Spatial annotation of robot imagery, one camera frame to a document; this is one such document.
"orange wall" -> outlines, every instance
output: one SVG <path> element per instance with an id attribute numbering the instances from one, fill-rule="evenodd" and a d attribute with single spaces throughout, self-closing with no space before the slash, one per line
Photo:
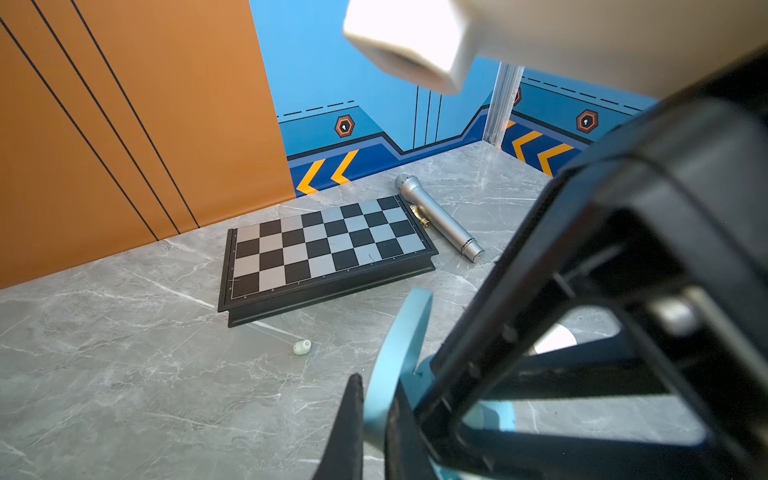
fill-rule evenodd
<path id="1" fill-rule="evenodd" d="M 247 0 L 0 18 L 0 287 L 294 196 Z"/>

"yellow chevron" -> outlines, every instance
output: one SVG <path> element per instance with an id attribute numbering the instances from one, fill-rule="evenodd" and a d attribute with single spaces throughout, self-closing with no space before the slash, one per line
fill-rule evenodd
<path id="1" fill-rule="evenodd" d="M 322 167 L 324 161 L 326 161 L 325 158 L 323 158 L 322 160 L 317 160 L 312 163 L 312 167 L 310 167 L 310 170 L 306 172 L 306 174 L 304 175 L 304 178 L 301 179 L 301 181 L 299 182 L 299 186 L 296 187 L 296 189 L 299 192 L 305 195 L 317 193 L 317 190 L 310 187 L 310 182 L 315 177 L 315 175 L 317 175 L 317 171 L 320 169 L 320 167 Z"/>
<path id="2" fill-rule="evenodd" d="M 573 147 L 571 145 L 559 144 L 557 147 L 552 147 L 549 150 L 541 152 L 538 155 L 538 163 L 541 164 L 541 170 L 551 177 L 552 169 L 549 167 L 549 159 L 554 157 L 555 155 L 562 154 L 569 150 L 573 150 Z"/>
<path id="3" fill-rule="evenodd" d="M 339 168 L 336 169 L 335 172 L 333 172 L 333 175 L 331 175 L 331 180 L 335 181 L 339 185 L 348 184 L 349 180 L 347 180 L 344 177 L 344 170 L 349 166 L 349 164 L 352 163 L 352 159 L 357 155 L 358 150 L 353 150 L 349 152 L 346 157 L 344 157 L 344 160 L 341 161 L 341 164 L 339 165 Z"/>
<path id="4" fill-rule="evenodd" d="M 531 140 L 536 140 L 540 136 L 541 134 L 538 133 L 537 131 L 530 131 L 527 134 L 523 135 L 522 137 L 512 142 L 512 147 L 515 149 L 515 155 L 517 156 L 518 160 L 525 163 L 525 157 L 523 157 L 522 146 L 524 144 L 527 144 Z"/>

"silver microphone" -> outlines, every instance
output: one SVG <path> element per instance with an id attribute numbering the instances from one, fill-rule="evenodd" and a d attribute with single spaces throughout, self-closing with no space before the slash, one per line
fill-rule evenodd
<path id="1" fill-rule="evenodd" d="M 462 255 L 475 263 L 480 261 L 484 250 L 478 241 L 429 196 L 418 178 L 411 174 L 400 174 L 395 179 L 395 187 L 403 198 L 418 207 Z"/>

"marble floor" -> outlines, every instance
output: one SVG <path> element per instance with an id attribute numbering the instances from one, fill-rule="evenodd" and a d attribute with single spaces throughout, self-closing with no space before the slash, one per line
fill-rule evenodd
<path id="1" fill-rule="evenodd" d="M 394 194 L 408 171 L 489 255 L 429 229 L 437 270 L 235 329 L 217 313 L 227 229 Z M 548 177 L 479 142 L 0 291 L 0 478 L 312 477 L 350 373 L 368 381 L 408 292 L 435 294 L 437 350 Z M 579 342 L 616 326 L 593 309 Z M 313 341 L 293 355 L 299 338 Z M 674 399 L 520 402 L 524 431 L 695 442 Z M 383 478 L 366 446 L 365 477 Z"/>

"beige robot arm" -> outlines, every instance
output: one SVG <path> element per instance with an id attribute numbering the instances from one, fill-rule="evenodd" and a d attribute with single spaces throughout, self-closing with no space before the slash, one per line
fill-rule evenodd
<path id="1" fill-rule="evenodd" d="M 480 55 L 662 98 L 768 43 L 768 1 L 351 0 L 344 35 L 443 94 Z"/>

